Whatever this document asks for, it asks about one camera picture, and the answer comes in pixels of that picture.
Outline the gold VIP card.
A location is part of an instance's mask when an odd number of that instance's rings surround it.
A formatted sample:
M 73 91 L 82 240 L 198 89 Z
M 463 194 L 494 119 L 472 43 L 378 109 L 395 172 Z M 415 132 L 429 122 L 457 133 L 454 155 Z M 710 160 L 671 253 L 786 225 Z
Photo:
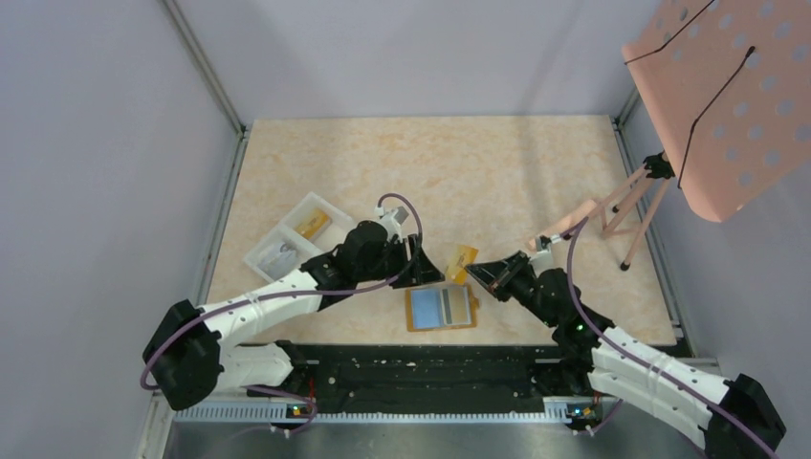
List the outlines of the gold VIP card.
M 464 284 L 468 277 L 466 267 L 475 261 L 479 250 L 475 247 L 458 244 L 449 258 L 445 271 L 446 280 L 455 284 Z

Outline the beige card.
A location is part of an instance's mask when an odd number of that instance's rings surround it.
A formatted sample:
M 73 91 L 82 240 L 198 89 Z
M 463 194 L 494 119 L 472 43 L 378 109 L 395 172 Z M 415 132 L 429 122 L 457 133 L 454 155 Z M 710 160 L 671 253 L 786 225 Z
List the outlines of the beige card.
M 446 326 L 472 324 L 469 296 L 464 286 L 454 285 L 443 289 L 441 306 L 443 323 Z

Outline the tan leather card holder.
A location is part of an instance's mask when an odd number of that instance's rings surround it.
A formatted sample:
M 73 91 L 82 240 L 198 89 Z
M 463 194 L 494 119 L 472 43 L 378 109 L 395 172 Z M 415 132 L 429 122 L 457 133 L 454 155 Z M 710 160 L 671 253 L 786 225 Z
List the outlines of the tan leather card holder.
M 460 285 L 467 289 L 469 303 L 471 306 L 472 324 L 462 326 L 446 326 L 443 323 L 441 293 L 442 290 Z M 425 288 L 409 289 L 405 293 L 405 317 L 406 329 L 411 333 L 469 329 L 477 326 L 476 312 L 479 308 L 479 300 L 473 294 L 472 287 L 468 284 L 443 284 Z

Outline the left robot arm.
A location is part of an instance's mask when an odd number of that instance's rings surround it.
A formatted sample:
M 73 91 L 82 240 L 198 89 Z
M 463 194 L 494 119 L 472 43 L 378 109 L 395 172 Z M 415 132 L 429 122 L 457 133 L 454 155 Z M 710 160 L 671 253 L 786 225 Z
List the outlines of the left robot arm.
M 342 243 L 262 288 L 220 303 L 195 306 L 185 299 L 170 306 L 142 352 L 142 387 L 161 392 L 175 411 L 249 385 L 295 395 L 306 384 L 304 366 L 276 344 L 246 346 L 247 339 L 353 295 L 444 279 L 425 254 L 421 234 L 400 237 L 362 221 Z

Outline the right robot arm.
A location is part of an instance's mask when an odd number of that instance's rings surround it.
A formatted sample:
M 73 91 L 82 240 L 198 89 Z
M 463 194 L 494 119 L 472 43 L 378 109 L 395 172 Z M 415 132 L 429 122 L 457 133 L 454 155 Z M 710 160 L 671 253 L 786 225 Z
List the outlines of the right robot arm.
M 631 404 L 708 458 L 776 457 L 786 425 L 757 380 L 710 374 L 641 342 L 583 304 L 564 269 L 537 273 L 523 251 L 465 270 L 495 299 L 517 301 L 552 329 L 568 391 L 591 389 Z

